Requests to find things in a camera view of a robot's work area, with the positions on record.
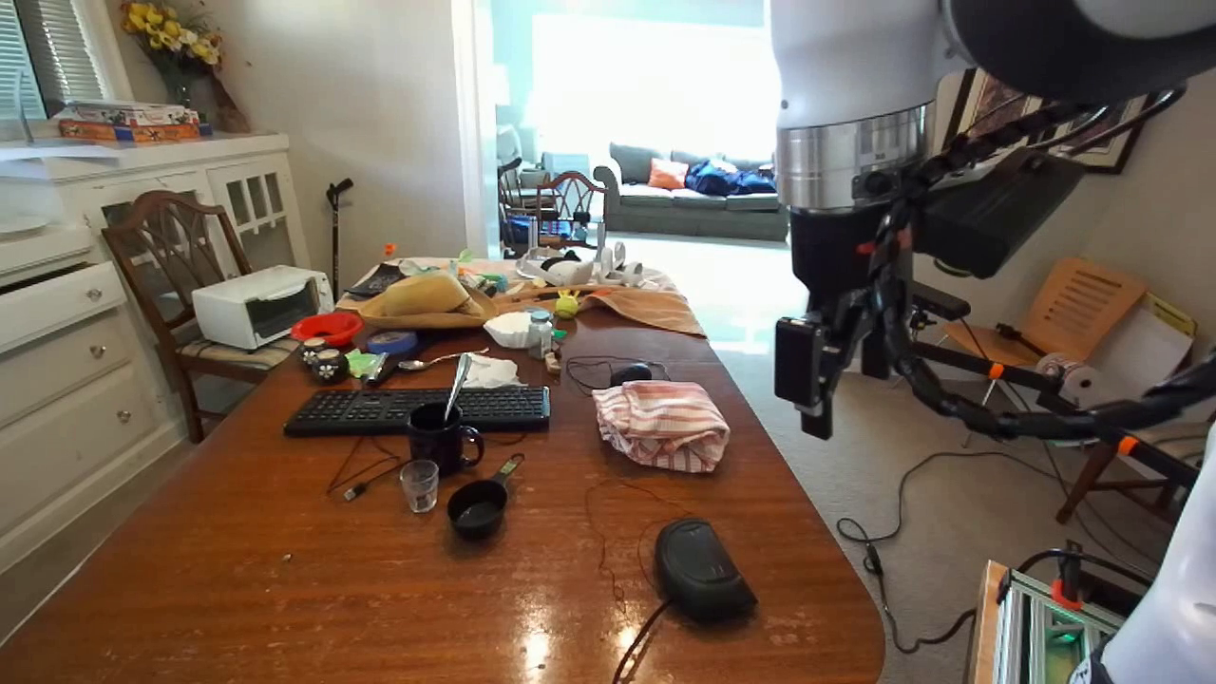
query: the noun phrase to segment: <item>white cabinet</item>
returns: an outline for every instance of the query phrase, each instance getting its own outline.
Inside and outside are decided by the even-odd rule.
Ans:
[[[153,336],[102,246],[111,216],[144,190],[226,207],[250,266],[310,266],[286,138],[0,162],[0,222],[44,216],[88,235],[73,271],[0,290],[0,570],[188,441]]]

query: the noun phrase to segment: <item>mug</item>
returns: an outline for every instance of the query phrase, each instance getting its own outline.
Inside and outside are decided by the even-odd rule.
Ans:
[[[454,406],[446,423],[446,403],[421,403],[410,409],[410,456],[443,464],[443,474],[479,464],[486,451],[484,428],[465,426]]]

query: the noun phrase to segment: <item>white bowl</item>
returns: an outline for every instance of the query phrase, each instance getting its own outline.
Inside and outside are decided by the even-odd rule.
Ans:
[[[528,350],[528,312],[507,312],[484,323],[484,330],[496,340],[501,350]]]

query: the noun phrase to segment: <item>couch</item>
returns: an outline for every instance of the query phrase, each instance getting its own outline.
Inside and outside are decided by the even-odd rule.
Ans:
[[[592,162],[592,180],[604,188],[610,233],[788,240],[788,214],[775,190],[693,190],[682,172],[699,162],[709,162],[709,157],[610,143],[610,157]],[[768,162],[730,162],[748,176],[768,176]]]

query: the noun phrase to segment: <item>flower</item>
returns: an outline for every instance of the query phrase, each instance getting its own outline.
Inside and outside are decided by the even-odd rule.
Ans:
[[[121,9],[121,27],[153,48],[153,56],[184,56],[217,67],[220,66],[220,37],[188,27],[177,9],[153,0],[129,0]]]

